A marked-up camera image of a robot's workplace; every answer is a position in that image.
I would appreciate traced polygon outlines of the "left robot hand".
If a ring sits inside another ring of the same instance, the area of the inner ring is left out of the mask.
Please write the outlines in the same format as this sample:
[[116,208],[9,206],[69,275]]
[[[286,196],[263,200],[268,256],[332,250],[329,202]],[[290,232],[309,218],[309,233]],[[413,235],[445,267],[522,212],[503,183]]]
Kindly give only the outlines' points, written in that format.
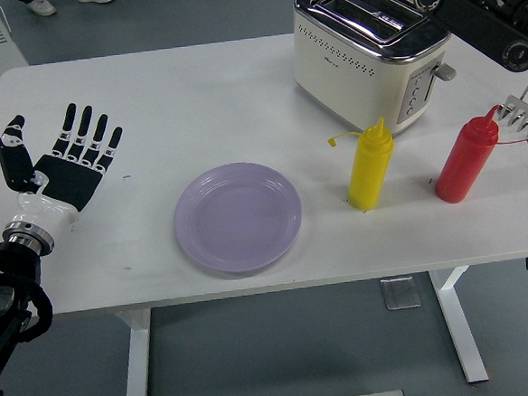
[[65,226],[78,220],[102,177],[112,164],[121,127],[105,137],[108,116],[92,121],[93,107],[68,105],[64,123],[52,150],[31,160],[22,135],[24,117],[16,116],[0,136],[0,165],[5,184],[19,193],[21,207],[14,219],[30,224],[56,239]]

